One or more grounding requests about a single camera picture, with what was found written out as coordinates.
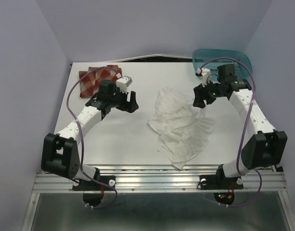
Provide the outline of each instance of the black mounting bracket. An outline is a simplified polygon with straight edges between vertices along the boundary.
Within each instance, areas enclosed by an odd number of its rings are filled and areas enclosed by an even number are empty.
[[[215,175],[200,175],[200,182],[197,185],[201,190],[228,190],[243,189],[241,177],[227,178],[223,172],[223,165],[220,165]]]
[[[115,182],[116,176],[100,176],[100,179],[98,181],[104,184],[109,184],[110,180],[114,180]],[[86,181],[86,180],[78,180],[78,181],[80,182],[79,185],[72,186],[73,191],[100,191],[101,190],[101,185],[95,182]],[[103,191],[113,191],[113,190],[108,187],[104,187]]]

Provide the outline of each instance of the wire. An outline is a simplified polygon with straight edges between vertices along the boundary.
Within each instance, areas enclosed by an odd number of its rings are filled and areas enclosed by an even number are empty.
[[[216,73],[212,73],[212,74],[210,74],[210,75],[208,76],[208,78],[211,77],[212,75],[217,76],[217,79],[219,78],[218,75],[217,75]]]
[[[104,186],[103,185],[101,185],[101,187],[100,187],[100,194],[104,195]]]
[[[232,187],[233,187],[233,190],[232,190],[232,193],[230,194],[230,196],[232,197],[233,196],[233,193],[234,193],[234,183],[232,183]]]
[[[73,179],[70,179],[70,180],[73,181],[74,183],[80,184],[78,180],[73,180]]]
[[[99,182],[99,181],[93,179],[93,178],[90,177],[86,172],[84,172],[84,170],[83,170],[83,159],[84,159],[84,137],[83,137],[82,127],[81,127],[81,125],[80,125],[80,122],[79,122],[78,119],[77,119],[77,116],[75,115],[75,113],[74,113],[74,112],[70,109],[70,107],[69,107],[69,98],[70,98],[71,93],[72,93],[73,90],[75,89],[75,87],[79,84],[79,82],[83,81],[87,76],[89,76],[90,73],[93,73],[93,72],[95,72],[95,71],[97,71],[97,70],[101,70],[101,69],[110,69],[110,70],[115,71],[115,73],[117,73],[116,70],[114,70],[113,68],[108,67],[108,66],[98,67],[98,68],[95,68],[95,69],[89,71],[87,74],[85,74],[81,79],[79,79],[79,80],[74,84],[74,86],[73,86],[73,87],[71,88],[71,90],[69,91],[69,94],[68,94],[68,96],[67,96],[67,100],[66,100],[66,107],[67,107],[69,113],[70,113],[70,114],[72,115],[72,117],[75,119],[75,122],[77,123],[77,125],[78,125],[78,129],[79,129],[79,134],[80,134],[80,139],[81,139],[81,150],[82,150],[82,152],[81,152],[80,169],[81,169],[83,175],[86,176],[88,179],[90,179],[92,182],[97,183],[97,184],[99,184],[99,185],[102,185],[102,186],[104,186],[104,187],[107,187],[107,188],[109,188],[109,189],[111,189],[111,190],[113,190],[113,191],[115,192],[115,197],[114,197],[114,199],[113,199],[110,203],[108,203],[107,205],[103,205],[103,206],[91,207],[91,208],[93,208],[93,209],[105,208],[105,207],[111,205],[111,204],[116,200],[116,198],[117,198],[117,190],[116,190],[114,187],[111,187],[111,186],[108,185],[108,184],[104,184],[104,183],[101,183],[101,182]]]
[[[245,132],[246,132],[246,129],[247,129],[247,125],[248,125],[248,122],[249,122],[249,119],[250,119],[250,114],[251,114],[252,107],[253,107],[253,101],[255,100],[255,95],[256,95],[256,92],[257,92],[257,86],[255,84],[255,81],[254,81],[254,77],[252,75],[252,72],[249,70],[249,68],[246,65],[244,65],[242,62],[238,61],[237,59],[233,59],[233,58],[230,58],[230,57],[220,57],[220,58],[212,59],[212,60],[204,63],[200,67],[201,70],[207,64],[209,64],[211,62],[214,62],[214,61],[217,61],[217,60],[220,60],[220,59],[231,60],[231,61],[236,62],[239,65],[243,66],[246,69],[246,71],[248,72],[248,74],[250,75],[250,78],[251,78],[252,84],[253,84],[253,93],[252,93],[252,97],[251,97],[251,102],[250,102],[250,105],[249,105],[248,114],[247,114],[246,119],[245,119],[245,122],[244,122],[244,128],[243,128],[242,137],[241,137],[241,140],[240,140],[240,144],[239,144],[239,148],[238,148],[238,153],[237,153],[237,160],[236,160],[237,172],[239,173],[239,175],[242,175],[241,172],[240,172],[240,170],[239,170],[240,155],[241,155],[241,151],[242,151],[242,147],[243,147],[243,143],[244,143]],[[240,207],[240,206],[247,205],[250,202],[252,202],[258,196],[258,194],[259,194],[259,192],[261,191],[261,188],[262,188],[262,176],[261,176],[261,174],[256,169],[254,171],[257,172],[258,173],[258,176],[259,176],[259,188],[258,188],[258,191],[255,194],[255,196],[253,198],[251,198],[249,201],[245,202],[245,203],[242,203],[240,205],[230,205],[229,207]]]
[[[233,184],[233,183],[232,183]],[[229,190],[228,190],[228,192],[226,193],[226,194],[228,194],[229,192],[230,192],[230,190],[231,190],[231,187],[229,186]]]

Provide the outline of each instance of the glass panel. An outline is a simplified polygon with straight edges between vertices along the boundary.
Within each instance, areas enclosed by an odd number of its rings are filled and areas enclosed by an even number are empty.
[[[236,193],[234,205],[254,192]],[[212,193],[205,197],[213,199]],[[84,207],[82,194],[41,194],[34,231],[275,231],[289,230],[277,192],[261,192],[251,204],[225,208],[202,193],[124,194],[105,209]]]

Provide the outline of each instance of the screw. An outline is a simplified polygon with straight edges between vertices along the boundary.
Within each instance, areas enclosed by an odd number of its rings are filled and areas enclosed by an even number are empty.
[[[237,181],[236,181],[236,183],[238,185],[242,185],[243,184],[243,180],[241,178],[238,178]]]
[[[73,182],[72,185],[76,187],[76,186],[78,186],[79,184],[78,184],[77,182]]]
[[[109,185],[112,187],[115,185],[115,180],[109,180]]]
[[[202,184],[202,185],[207,185],[207,184],[206,184],[206,179],[204,179],[204,178],[201,179],[201,184]]]

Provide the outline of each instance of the gray wall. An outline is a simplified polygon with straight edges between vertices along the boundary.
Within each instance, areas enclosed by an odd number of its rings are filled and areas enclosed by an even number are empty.
[[[36,0],[66,57],[244,51],[271,0]]]
[[[0,0],[0,231],[21,230],[68,61],[34,0]]]
[[[249,43],[257,82],[257,101],[278,130],[285,130],[282,158],[295,212],[295,0],[274,0]]]

